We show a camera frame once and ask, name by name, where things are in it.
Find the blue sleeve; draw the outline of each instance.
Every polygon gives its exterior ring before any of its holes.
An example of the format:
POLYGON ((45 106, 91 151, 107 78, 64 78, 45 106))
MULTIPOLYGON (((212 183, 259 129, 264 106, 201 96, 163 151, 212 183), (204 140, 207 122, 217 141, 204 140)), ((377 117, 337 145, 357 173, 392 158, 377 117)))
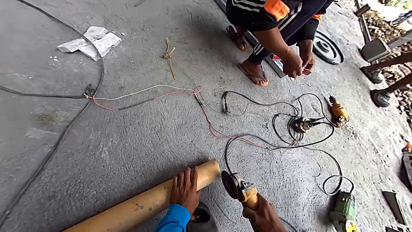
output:
POLYGON ((190 220, 189 211, 178 204, 171 204, 166 216, 160 220, 154 232, 186 232, 190 220))

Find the hand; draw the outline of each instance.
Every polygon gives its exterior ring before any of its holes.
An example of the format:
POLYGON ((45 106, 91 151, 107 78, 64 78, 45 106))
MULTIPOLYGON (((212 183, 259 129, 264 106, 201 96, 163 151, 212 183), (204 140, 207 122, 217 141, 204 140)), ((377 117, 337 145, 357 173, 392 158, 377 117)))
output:
POLYGON ((283 63, 283 73, 293 78, 302 75, 302 60, 292 49, 288 48, 286 55, 280 58, 283 63))
POLYGON ((170 192, 170 204, 179 204, 185 207, 190 215, 199 205, 200 191, 196 192, 197 176, 197 167, 193 170, 187 168, 184 173, 173 177, 172 191, 170 192))
POLYGON ((259 201, 258 211, 243 208, 243 216, 249 219, 253 229, 259 232, 286 232, 273 205, 265 200, 259 193, 257 194, 257 199, 259 201))
POLYGON ((302 67, 303 69, 308 69, 312 72, 312 69, 315 67, 315 58, 313 56, 312 48, 313 48, 313 41, 312 40, 302 40, 299 42, 299 56, 302 59, 302 67))

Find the red object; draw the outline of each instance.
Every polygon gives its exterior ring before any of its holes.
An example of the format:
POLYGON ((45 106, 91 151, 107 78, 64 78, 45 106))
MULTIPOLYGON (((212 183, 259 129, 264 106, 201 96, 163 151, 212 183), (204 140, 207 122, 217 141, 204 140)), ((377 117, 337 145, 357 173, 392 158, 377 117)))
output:
MULTIPOLYGON (((282 59, 280 57, 276 56, 275 54, 273 54, 272 60, 273 61, 278 61, 278 60, 282 61, 282 59)), ((305 74, 305 75, 309 75, 309 74, 312 73, 312 71, 310 71, 309 69, 304 69, 302 73, 305 74)))
POLYGON ((273 55, 272 60, 277 61, 277 60, 282 60, 282 59, 276 55, 273 55))
POLYGON ((312 71, 310 71, 309 69, 304 69, 302 73, 305 75, 309 75, 312 73, 312 71))

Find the person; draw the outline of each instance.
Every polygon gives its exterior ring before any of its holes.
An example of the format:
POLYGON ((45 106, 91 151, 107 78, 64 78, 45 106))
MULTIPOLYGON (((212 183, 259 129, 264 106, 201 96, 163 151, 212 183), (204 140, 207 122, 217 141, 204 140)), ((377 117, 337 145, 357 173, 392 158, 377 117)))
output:
MULTIPOLYGON (((184 173, 179 173, 173 178, 169 210, 166 216, 160 220, 155 232, 185 232, 190 220, 195 220, 198 216, 196 210, 198 209, 200 196, 200 191, 196 192, 197 177, 198 168, 195 167, 193 170, 188 168, 184 173)), ((249 219, 252 228, 260 232, 286 232, 273 205, 260 194, 257 195, 257 198, 259 201, 258 211, 245 207, 242 212, 243 217, 249 219)), ((193 231, 211 232, 217 231, 217 227, 214 223, 213 226, 209 226, 209 229, 202 228, 200 230, 195 228, 193 231)))
POLYGON ((267 86, 269 79, 262 69, 263 59, 271 53, 281 58, 283 72, 296 78, 304 69, 315 66, 312 52, 316 29, 333 0, 228 0, 226 28, 230 38, 242 51, 246 31, 254 33, 259 43, 239 68, 255 84, 267 86), (289 46, 297 44, 299 55, 289 46))
MULTIPOLYGON (((382 63, 364 66, 364 67, 361 67, 360 69, 372 83, 379 84, 383 81, 383 79, 379 75, 380 70, 382 68, 389 67, 394 64, 403 64, 406 62, 412 62, 412 52, 401 54, 398 57, 389 59, 382 63)), ((394 84, 392 84, 388 88, 385 88, 382 90, 376 90, 376 89, 371 90, 370 97, 377 106, 388 107, 390 105, 389 100, 393 92, 411 83, 412 83, 412 73, 396 81, 394 84)))

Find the concrete floor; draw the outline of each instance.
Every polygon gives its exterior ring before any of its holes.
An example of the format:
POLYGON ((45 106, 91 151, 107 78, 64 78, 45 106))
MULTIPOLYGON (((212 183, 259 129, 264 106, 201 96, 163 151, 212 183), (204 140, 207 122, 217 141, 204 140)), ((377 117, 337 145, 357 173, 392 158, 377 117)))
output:
MULTIPOLYGON (((369 99, 369 90, 377 86, 359 71, 365 65, 358 54, 363 38, 352 13, 353 2, 333 3, 319 27, 339 44, 344 63, 333 66, 317 59, 313 73, 296 81, 279 79, 264 63, 270 78, 265 88, 252 84, 238 69, 237 64, 250 52, 241 52, 228 39, 228 21, 213 0, 41 0, 36 5, 80 31, 104 26, 122 38, 104 58, 107 72, 97 96, 116 97, 156 84, 201 85, 205 99, 218 109, 224 90, 239 91, 261 102, 296 105, 295 99, 302 93, 334 95, 349 110, 351 121, 313 147, 332 153, 344 175, 354 181, 360 228, 383 231, 385 226, 397 225, 382 190, 400 192, 405 216, 412 223, 412 194, 397 177, 400 150, 405 145, 401 135, 410 138, 410 129, 395 107, 379 109, 369 99), (165 37, 176 47, 172 57, 177 81, 171 77, 167 60, 161 58, 165 37)), ((97 63, 78 52, 56 49, 76 38, 67 28, 12 0, 1 1, 0 19, 1 85, 35 93, 82 94, 88 83, 97 83, 97 63), (59 62, 50 56, 57 56, 59 62), (73 63, 81 59, 86 64, 73 63)), ((169 91, 153 89, 105 104, 125 106, 169 91)), ((318 116, 317 100, 304 99, 308 116, 318 116)), ((247 104, 236 96, 229 100, 233 114, 240 114, 247 104)), ((84 99, 0 92, 1 211, 84 104, 84 99)), ((254 133, 279 145, 284 144, 273 132, 272 116, 292 112, 283 106, 249 105, 245 115, 227 117, 207 110, 224 132, 254 133)), ((285 128, 286 121, 278 124, 285 128)), ((317 141, 325 133, 329 128, 318 126, 302 143, 317 141)), ((169 95, 124 111, 91 105, 13 209, 2 231, 63 230, 211 156, 225 170, 226 142, 211 135, 200 107, 189 95, 169 95)), ((235 142, 229 161, 234 171, 255 183, 278 214, 299 230, 334 230, 327 220, 330 198, 320 186, 337 170, 325 154, 306 149, 269 152, 235 142)), ((251 231, 249 222, 241 217, 241 205, 228 196, 220 181, 202 191, 201 201, 211 209, 220 231, 251 231)), ((161 216, 135 231, 151 231, 161 216)))

